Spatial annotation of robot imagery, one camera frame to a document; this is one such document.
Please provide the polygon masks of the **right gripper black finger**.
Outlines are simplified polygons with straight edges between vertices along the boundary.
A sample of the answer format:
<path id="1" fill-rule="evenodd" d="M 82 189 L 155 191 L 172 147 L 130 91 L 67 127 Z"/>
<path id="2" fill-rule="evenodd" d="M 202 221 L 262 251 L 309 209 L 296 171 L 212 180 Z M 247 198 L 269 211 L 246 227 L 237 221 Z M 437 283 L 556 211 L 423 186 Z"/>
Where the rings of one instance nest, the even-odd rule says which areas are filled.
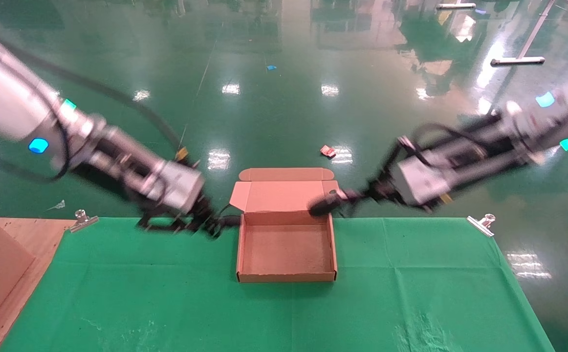
<path id="1" fill-rule="evenodd" d="M 364 195 L 356 190 L 331 190 L 322 198 L 311 201 L 308 213 L 314 218 L 319 218 L 335 210 L 342 209 L 345 205 L 355 205 L 363 198 Z"/>

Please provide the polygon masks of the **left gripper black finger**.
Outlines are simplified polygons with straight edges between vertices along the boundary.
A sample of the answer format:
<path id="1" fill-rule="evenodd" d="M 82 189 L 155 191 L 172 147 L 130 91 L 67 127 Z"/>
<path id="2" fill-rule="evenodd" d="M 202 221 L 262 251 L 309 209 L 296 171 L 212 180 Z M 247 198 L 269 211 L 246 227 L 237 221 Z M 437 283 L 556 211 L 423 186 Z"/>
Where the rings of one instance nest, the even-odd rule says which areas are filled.
<path id="1" fill-rule="evenodd" d="M 211 239 L 218 239 L 224 229 L 239 227 L 241 223 L 240 215 L 220 216 L 214 215 L 203 223 L 203 230 Z"/>
<path id="2" fill-rule="evenodd" d="M 183 219 L 177 218 L 147 218 L 143 217 L 136 223 L 136 227 L 148 232 L 166 232 L 176 234 L 188 229 L 189 225 Z"/>

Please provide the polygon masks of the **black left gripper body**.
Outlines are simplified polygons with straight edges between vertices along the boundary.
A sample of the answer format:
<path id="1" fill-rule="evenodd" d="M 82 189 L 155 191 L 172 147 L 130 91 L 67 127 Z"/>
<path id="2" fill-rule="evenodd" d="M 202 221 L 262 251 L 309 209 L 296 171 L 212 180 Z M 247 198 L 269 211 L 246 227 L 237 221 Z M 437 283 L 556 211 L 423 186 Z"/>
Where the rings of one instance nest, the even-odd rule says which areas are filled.
<path id="1" fill-rule="evenodd" d="M 128 199 L 136 203 L 137 207 L 143 212 L 141 218 L 157 218 L 159 216 L 166 216 L 172 219 L 181 218 L 188 223 L 188 229 L 199 229 L 213 214 L 210 201 L 203 190 L 197 195 L 197 200 L 188 213 L 173 209 L 168 205 L 159 203 L 157 200 L 146 198 L 130 188 L 126 189 L 126 195 Z"/>

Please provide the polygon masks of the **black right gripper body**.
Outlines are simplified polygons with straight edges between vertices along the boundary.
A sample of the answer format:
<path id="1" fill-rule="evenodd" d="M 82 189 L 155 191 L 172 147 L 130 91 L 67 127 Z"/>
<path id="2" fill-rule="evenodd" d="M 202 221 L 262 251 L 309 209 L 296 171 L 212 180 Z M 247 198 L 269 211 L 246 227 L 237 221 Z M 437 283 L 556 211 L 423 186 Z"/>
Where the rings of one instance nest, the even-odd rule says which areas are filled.
<path id="1" fill-rule="evenodd" d="M 361 192 L 364 198 L 375 200 L 375 202 L 391 202 L 397 205 L 403 204 L 403 198 L 391 177 L 371 178 L 367 182 L 367 187 Z"/>

